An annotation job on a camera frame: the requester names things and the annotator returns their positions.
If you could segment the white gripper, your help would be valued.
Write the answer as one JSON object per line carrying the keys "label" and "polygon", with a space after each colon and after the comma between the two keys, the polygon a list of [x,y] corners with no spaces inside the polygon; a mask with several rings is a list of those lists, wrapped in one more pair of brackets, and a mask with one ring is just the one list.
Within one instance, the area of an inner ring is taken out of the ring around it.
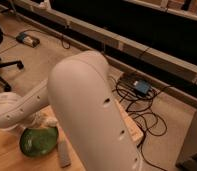
{"label": "white gripper", "polygon": [[25,128],[36,128],[41,125],[41,114],[34,113],[27,118],[23,119],[18,125],[18,130],[24,130]]}

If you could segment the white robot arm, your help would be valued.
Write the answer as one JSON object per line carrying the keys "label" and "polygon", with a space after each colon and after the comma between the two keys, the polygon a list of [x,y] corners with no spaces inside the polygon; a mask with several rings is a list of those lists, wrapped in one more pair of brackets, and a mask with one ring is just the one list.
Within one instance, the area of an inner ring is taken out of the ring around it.
{"label": "white robot arm", "polygon": [[0,128],[50,106],[86,171],[141,171],[142,157],[108,84],[108,69],[97,51],[63,59],[18,100],[0,94]]}

